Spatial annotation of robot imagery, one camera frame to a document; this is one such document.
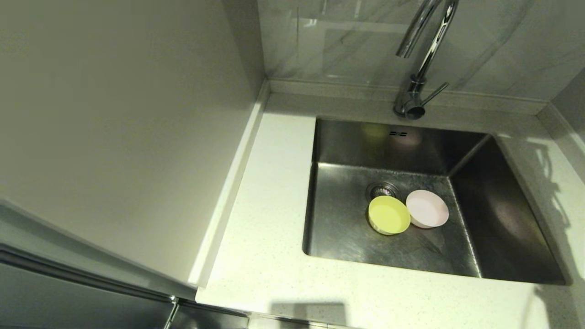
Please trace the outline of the yellow plastic bowl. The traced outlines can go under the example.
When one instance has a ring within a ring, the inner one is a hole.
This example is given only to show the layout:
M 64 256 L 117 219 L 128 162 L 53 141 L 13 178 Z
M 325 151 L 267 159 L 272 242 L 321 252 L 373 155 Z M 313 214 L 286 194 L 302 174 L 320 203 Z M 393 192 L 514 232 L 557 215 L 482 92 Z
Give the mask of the yellow plastic bowl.
M 368 223 L 383 235 L 403 233 L 411 225 L 411 214 L 403 202 L 393 196 L 377 196 L 367 209 Z

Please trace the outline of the pink plastic bowl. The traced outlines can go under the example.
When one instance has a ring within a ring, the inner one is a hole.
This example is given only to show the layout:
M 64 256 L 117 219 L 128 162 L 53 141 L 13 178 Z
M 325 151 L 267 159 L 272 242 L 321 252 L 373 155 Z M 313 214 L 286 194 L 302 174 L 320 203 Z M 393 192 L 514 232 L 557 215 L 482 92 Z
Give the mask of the pink plastic bowl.
M 408 194 L 405 204 L 411 215 L 411 223 L 419 228 L 430 229 L 445 225 L 449 209 L 445 201 L 428 190 L 414 190 Z

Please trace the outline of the stainless steel sink basin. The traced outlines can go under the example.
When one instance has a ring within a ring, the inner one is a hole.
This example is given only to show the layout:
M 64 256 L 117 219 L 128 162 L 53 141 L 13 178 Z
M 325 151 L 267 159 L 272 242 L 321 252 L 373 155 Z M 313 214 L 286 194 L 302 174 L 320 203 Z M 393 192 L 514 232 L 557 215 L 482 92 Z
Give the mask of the stainless steel sink basin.
M 383 235 L 366 187 L 440 196 L 445 225 Z M 565 285 L 529 200 L 491 134 L 316 120 L 303 251 L 309 256 L 451 275 Z

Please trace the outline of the round metal drain strainer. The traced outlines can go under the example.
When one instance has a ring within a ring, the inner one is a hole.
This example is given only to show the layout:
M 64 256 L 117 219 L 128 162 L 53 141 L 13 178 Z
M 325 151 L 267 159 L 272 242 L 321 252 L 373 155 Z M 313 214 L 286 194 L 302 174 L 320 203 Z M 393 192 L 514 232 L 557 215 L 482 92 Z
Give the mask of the round metal drain strainer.
M 392 196 L 397 200 L 403 200 L 400 189 L 388 181 L 374 181 L 366 187 L 365 196 L 371 202 L 378 196 Z

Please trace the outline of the chrome gooseneck faucet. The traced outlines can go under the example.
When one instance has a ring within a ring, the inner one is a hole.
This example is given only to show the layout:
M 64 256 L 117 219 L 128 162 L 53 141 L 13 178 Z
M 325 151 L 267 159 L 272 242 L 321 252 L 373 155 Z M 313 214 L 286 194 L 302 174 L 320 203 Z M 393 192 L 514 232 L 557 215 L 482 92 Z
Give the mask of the chrome gooseneck faucet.
M 422 98 L 421 94 L 427 83 L 427 73 L 452 24 L 460 0 L 423 0 L 402 39 L 396 55 L 399 58 L 409 58 L 411 56 L 433 13 L 442 3 L 445 5 L 441 11 L 441 20 L 437 23 L 436 31 L 428 42 L 426 53 L 420 61 L 419 68 L 410 75 L 408 84 L 401 88 L 395 100 L 393 111 L 400 118 L 407 120 L 422 118 L 426 113 L 426 105 L 449 86 L 449 83 L 445 82 L 426 98 Z

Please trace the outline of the beige tall cabinet panel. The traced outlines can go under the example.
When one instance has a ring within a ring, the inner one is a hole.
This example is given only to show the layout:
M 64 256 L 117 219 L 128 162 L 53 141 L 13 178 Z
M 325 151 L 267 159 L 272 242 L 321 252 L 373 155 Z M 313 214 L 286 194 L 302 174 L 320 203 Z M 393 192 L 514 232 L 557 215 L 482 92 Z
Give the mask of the beige tall cabinet panel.
M 265 79 L 257 0 L 0 0 L 0 204 L 203 286 Z

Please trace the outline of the grey metal appliance door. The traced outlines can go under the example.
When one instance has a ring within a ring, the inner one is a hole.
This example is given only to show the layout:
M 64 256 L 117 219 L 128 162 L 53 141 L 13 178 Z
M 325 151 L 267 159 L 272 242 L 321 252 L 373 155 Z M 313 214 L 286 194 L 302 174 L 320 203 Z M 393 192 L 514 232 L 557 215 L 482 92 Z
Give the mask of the grey metal appliance door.
M 0 329 L 246 329 L 249 316 L 0 201 Z

